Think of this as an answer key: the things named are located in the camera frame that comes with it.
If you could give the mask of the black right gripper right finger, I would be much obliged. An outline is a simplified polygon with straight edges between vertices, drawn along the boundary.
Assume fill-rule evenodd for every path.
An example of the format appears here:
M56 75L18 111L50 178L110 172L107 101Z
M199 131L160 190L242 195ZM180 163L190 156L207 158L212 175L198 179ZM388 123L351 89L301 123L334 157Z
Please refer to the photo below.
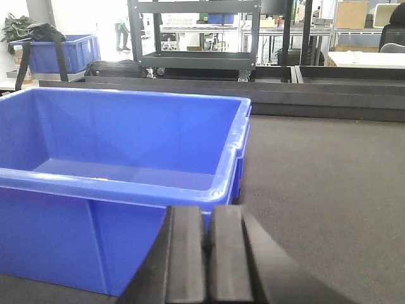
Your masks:
M210 303L353 302L306 272L241 206L217 206L209 238Z

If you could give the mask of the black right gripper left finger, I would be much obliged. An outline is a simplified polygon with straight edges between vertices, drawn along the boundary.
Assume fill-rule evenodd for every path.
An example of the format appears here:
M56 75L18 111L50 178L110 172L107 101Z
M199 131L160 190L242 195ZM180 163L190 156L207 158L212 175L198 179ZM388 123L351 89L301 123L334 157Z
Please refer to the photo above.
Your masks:
M117 303L204 303L205 223L198 206L170 206L163 225Z

